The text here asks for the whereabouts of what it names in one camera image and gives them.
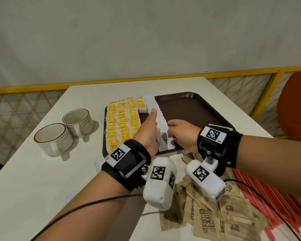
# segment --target person's left hand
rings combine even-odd
[[[142,123],[133,137],[134,140],[138,141],[146,148],[152,159],[155,157],[160,146],[156,139],[156,117],[157,111],[155,108],[153,108],[147,119]]]

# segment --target orange chair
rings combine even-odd
[[[301,141],[301,71],[285,84],[277,103],[278,123],[289,137]]]

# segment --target mug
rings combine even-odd
[[[44,153],[51,156],[61,156],[73,142],[68,128],[62,123],[49,124],[39,129],[33,140]]]
[[[63,123],[73,136],[79,138],[92,131],[94,124],[87,109],[75,109],[63,116]]]

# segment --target white table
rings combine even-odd
[[[83,188],[96,175],[94,162],[103,161],[103,122],[109,101],[179,92],[199,94],[240,133],[271,137],[204,77],[71,86],[0,171],[0,240],[30,240],[64,207],[67,195]],[[33,135],[45,125],[62,122],[62,116],[76,108],[90,111],[99,123],[97,131],[88,142],[80,140],[66,161],[44,155]],[[171,154],[178,167],[177,181],[185,175],[180,156]],[[152,214],[158,210],[144,204],[141,197],[129,200],[110,240],[199,240],[192,235],[190,225],[161,232],[159,215]],[[279,240],[285,240],[280,231],[275,233]],[[268,240],[265,233],[262,239]]]

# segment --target brown serving tray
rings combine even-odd
[[[222,117],[209,103],[207,103],[200,95],[193,92],[182,92],[170,95],[155,96],[155,100],[159,105],[166,121],[171,119],[183,119],[189,123],[204,127],[209,124],[229,127],[235,130],[224,117]],[[143,123],[148,117],[148,113],[139,114],[140,122]],[[106,122],[104,122],[104,131],[106,130]],[[175,151],[166,150],[157,154],[164,154]],[[103,156],[108,155],[106,150],[106,136],[103,138]]]

